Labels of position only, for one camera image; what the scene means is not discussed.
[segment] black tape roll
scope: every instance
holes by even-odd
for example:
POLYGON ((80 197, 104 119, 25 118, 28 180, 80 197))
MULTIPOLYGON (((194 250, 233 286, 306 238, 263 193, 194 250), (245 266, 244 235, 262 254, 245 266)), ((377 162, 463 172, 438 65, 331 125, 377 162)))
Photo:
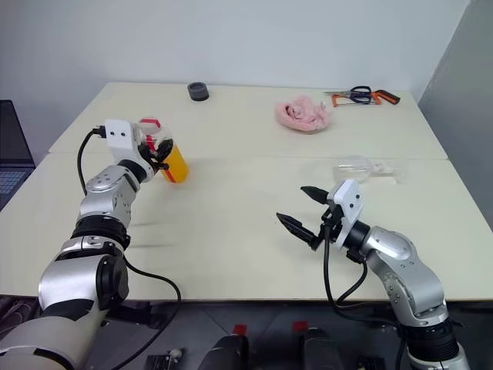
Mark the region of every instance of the black tape roll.
POLYGON ((203 82, 192 82, 187 86, 187 89, 190 98, 196 102, 209 99, 209 91, 207 91, 207 86, 203 82))

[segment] pink towel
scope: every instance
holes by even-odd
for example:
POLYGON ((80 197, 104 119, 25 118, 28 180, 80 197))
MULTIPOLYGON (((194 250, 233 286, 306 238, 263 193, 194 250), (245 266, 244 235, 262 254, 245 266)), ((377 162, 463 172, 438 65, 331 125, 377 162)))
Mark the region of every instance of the pink towel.
POLYGON ((298 96, 291 103, 276 105, 276 120, 299 131, 321 130, 329 124, 329 113, 320 102, 315 106, 308 96, 298 96))

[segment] table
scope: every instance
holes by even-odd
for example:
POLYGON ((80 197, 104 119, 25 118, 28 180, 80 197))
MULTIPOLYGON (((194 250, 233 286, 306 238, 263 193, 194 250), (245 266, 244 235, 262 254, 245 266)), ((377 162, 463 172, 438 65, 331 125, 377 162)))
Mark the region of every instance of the table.
MULTIPOLYGON (((87 178, 111 163, 108 153, 87 153, 87 178)), ((331 160, 323 158, 189 157, 189 179, 167 183, 157 174, 132 206, 128 259, 164 274, 187 300, 324 299, 322 250, 314 253, 288 234, 277 211, 312 230, 325 208, 299 190, 330 189, 331 160)), ((407 182, 371 179, 361 186, 362 221, 398 230, 444 285, 449 300, 492 299, 485 275, 493 236, 454 167, 447 160, 409 160, 407 182)), ((51 153, 0 213, 0 292, 37 295, 39 278, 70 237, 82 191, 75 159, 51 153)), ((352 285, 361 267, 333 250, 334 295, 352 285)), ((129 273, 129 298, 167 299, 160 281, 129 273)), ((373 274, 353 299, 386 299, 373 274)))
MULTIPOLYGON (((50 152, 75 153, 87 132, 105 119, 137 122, 155 116, 169 126, 188 157, 447 158, 409 92, 393 92, 401 97, 396 106, 383 101, 381 106, 334 109, 320 89, 209 86, 209 91, 208 100, 194 102, 186 85, 109 83, 50 152), (328 129, 302 134, 275 121, 275 104, 301 94, 327 102, 328 129)), ((86 151, 107 153, 108 149, 104 140, 91 140, 86 151)))

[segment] laptop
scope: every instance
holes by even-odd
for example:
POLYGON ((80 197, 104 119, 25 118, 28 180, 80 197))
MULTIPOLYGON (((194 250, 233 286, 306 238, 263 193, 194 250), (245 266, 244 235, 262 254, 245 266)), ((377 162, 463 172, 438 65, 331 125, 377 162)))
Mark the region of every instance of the laptop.
POLYGON ((35 169, 11 100, 0 100, 0 210, 35 169))

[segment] clear plastic bottle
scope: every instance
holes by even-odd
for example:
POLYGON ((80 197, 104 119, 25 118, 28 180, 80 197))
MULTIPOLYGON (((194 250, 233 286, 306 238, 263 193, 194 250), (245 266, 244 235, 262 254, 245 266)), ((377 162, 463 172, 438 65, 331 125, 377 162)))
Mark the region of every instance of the clear plastic bottle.
POLYGON ((144 117, 139 122, 139 128, 144 134, 151 151, 156 153, 159 162, 168 165, 167 170, 161 170, 170 183, 182 183, 188 176, 188 166, 171 136, 171 132, 162 126, 155 117, 144 117))
POLYGON ((396 183, 407 179, 407 164, 403 160, 369 160, 365 156, 345 156, 337 158, 332 168, 336 183, 345 179, 355 179, 358 183, 368 177, 394 177, 396 183))

